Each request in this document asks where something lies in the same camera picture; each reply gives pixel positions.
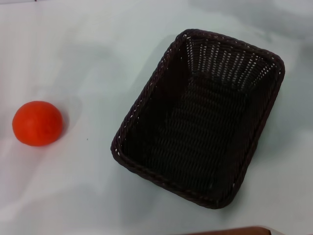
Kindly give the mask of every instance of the woven pattern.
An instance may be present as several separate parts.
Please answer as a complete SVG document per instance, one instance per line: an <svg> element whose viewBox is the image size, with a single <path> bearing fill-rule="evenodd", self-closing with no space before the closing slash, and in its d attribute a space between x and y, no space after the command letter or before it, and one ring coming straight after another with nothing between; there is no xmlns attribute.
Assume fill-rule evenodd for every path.
<svg viewBox="0 0 313 235"><path fill-rule="evenodd" d="M275 54L186 30L112 142L130 171L208 208L235 197L284 78Z"/></svg>

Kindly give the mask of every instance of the orange ball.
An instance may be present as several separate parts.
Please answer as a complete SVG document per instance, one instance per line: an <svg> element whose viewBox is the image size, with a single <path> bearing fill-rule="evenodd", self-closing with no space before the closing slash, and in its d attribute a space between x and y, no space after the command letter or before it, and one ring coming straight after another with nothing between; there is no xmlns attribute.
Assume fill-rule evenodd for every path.
<svg viewBox="0 0 313 235"><path fill-rule="evenodd" d="M62 133L63 119L60 111L44 101L32 101L20 107L12 121L16 138L31 146L55 142Z"/></svg>

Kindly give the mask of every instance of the basket rim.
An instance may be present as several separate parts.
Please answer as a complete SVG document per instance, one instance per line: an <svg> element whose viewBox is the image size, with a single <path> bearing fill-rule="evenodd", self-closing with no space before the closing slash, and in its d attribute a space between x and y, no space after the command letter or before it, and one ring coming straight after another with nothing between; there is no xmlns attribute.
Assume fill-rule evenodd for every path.
<svg viewBox="0 0 313 235"><path fill-rule="evenodd" d="M229 45L234 45L235 47L241 48L243 51L249 51L249 52L255 53L269 61L272 61L278 67L278 71L280 70L279 74L277 74L276 85L270 94L270 98L268 100L267 106L263 114L261 115L260 122L258 123L256 129L254 130L254 135L251 138L252 141L248 148L248 152L245 154L245 159L243 161L244 164L241 167L241 170L238 173L238 176L235 177L236 179L235 184L237 188L235 188L234 190L227 190L227 192L223 194L223 198L219 201L216 201L215 199L212 199L209 196L205 196L200 193L194 192L192 190L185 189L181 187L180 185L176 184L175 182L171 182L170 180L166 179L162 175L159 175L149 170L145 166L136 163L135 161L133 161L132 159L124 155L124 153L121 151L122 140L126 137L126 134L128 133L129 129L133 126L136 117L140 113L140 112L136 112L136 109L139 106L143 107L146 104L147 98L150 97L152 90L154 86L156 85L156 82L158 81L158 79L163 76L166 68L168 67L169 63L171 62L173 58L173 55L177 53L180 46L190 37L200 37L206 40L223 42ZM142 92L140 93L139 97L137 98L137 100L135 101L135 103L133 104L133 106L130 108L129 112L125 116L123 122L121 123L112 141L112 145L111 145L112 155L119 164L127 168L129 171L136 173L140 177L147 179L151 181L152 183L168 191L171 191L189 201L192 201L200 206L208 207L211 209L218 209L218 208L227 206L232 201L231 193L234 193L234 192L235 194L237 193L244 179L244 176L246 173L245 169L247 168L247 166L249 165L251 161L251 156L254 154L258 139L265 126L266 120L269 116L272 106L276 100L281 83L284 79L284 75L285 75L284 62L278 55L268 50L258 48L246 42L243 42L243 41L240 41L235 38L231 38L229 36L225 36L219 33L214 33L214 32L209 32L209 31L204 31L204 30L199 30L199 29L187 29L183 31L181 34L179 34L175 38L175 40L170 44L170 46L164 53L163 57L161 58L160 62L158 63L157 68L155 69L150 79L148 80L147 84L145 85Z"/></svg>

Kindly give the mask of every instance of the basket bottom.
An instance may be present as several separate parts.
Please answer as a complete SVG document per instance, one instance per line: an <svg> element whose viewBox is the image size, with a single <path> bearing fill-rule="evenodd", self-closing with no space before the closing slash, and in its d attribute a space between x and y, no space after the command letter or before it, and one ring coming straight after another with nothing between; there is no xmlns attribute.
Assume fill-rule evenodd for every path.
<svg viewBox="0 0 313 235"><path fill-rule="evenodd" d="M127 156L180 187L209 194L220 187L216 172L248 96L201 75L187 84L170 104L152 100L153 112L140 117L123 148Z"/></svg>

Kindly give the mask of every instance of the white surface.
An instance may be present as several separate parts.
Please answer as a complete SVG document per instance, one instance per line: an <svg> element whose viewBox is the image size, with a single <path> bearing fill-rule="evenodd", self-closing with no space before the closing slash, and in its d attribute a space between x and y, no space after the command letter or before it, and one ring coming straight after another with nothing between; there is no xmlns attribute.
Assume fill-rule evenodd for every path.
<svg viewBox="0 0 313 235"><path fill-rule="evenodd" d="M118 165L111 141L175 36L216 31L285 61L234 202L201 208ZM313 2L43 0L0 5L0 234L161 235L264 225L313 233ZM13 136L24 103L67 113L56 143Z"/></svg>
<svg viewBox="0 0 313 235"><path fill-rule="evenodd" d="M11 3L20 3L20 2L31 2L34 0L0 0L0 4L11 4Z"/></svg>

